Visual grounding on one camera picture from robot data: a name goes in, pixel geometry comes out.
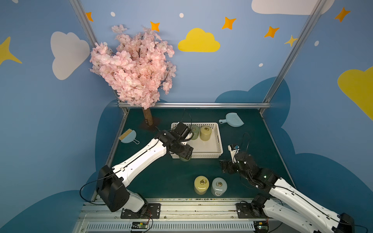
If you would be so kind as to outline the white perforated plastic basket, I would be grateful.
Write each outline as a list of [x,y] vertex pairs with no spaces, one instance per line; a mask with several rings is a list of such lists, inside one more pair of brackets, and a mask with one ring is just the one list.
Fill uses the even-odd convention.
[[187,142],[194,148],[190,159],[215,159],[219,158],[223,153],[222,142],[220,137],[219,126],[216,122],[198,122],[194,123],[197,127],[202,129],[208,126],[212,133],[208,141],[203,141],[198,136],[197,139]]

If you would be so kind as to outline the blue grey tea canister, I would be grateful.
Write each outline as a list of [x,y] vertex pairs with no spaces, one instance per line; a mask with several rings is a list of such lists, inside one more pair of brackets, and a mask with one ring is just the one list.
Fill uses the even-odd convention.
[[211,193],[216,197],[221,197],[227,190],[227,182],[220,177],[215,178],[211,183]]

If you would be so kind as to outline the dark green tea canister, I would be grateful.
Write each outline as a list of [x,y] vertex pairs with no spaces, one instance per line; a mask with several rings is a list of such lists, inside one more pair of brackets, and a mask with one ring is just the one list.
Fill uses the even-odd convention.
[[192,157],[190,156],[189,158],[183,158],[183,157],[179,157],[181,161],[183,162],[187,162],[187,161],[190,161],[192,159]]

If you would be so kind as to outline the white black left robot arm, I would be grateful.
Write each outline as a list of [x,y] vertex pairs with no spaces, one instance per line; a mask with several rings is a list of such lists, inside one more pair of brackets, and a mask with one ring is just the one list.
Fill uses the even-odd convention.
[[129,191],[130,183],[151,163],[171,152],[190,158],[193,152],[187,141],[193,133],[159,132],[143,149],[126,161],[113,166],[105,165],[98,174],[96,191],[111,212],[122,208],[134,213],[144,213],[148,205],[138,193]]

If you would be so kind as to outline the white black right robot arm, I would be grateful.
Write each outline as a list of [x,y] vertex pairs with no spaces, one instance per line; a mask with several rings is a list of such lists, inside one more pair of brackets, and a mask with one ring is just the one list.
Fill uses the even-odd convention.
[[270,169],[260,168],[254,158],[237,145],[228,147],[231,160],[221,160],[223,172],[237,173],[264,194],[251,202],[251,210],[276,219],[300,233],[353,233],[355,221],[316,203]]

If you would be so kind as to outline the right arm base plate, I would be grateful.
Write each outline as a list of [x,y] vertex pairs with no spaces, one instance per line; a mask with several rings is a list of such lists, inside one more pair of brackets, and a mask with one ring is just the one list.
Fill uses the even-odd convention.
[[263,207],[251,203],[236,203],[236,212],[240,219],[267,218]]

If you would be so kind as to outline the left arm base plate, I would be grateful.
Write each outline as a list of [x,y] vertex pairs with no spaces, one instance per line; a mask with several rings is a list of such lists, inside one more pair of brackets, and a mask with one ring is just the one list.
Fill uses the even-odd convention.
[[146,203],[138,212],[133,212],[128,209],[122,209],[121,219],[159,219],[161,211],[160,203]]

